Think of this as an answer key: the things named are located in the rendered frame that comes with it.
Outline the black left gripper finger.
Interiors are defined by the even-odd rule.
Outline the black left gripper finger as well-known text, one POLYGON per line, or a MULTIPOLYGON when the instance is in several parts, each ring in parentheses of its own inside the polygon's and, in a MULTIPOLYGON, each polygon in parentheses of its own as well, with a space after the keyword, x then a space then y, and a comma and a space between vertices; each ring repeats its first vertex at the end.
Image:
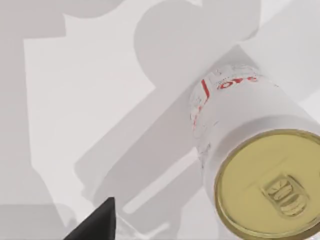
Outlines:
POLYGON ((116 202, 108 197, 63 240, 115 240, 116 202))

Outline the white and red can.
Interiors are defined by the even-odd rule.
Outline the white and red can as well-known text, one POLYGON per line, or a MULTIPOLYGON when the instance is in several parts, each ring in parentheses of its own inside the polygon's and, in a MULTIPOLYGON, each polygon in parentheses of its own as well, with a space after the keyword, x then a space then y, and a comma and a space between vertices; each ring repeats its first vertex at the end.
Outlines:
POLYGON ((245 64, 190 96, 205 191, 231 240, 320 240, 320 123, 245 64))

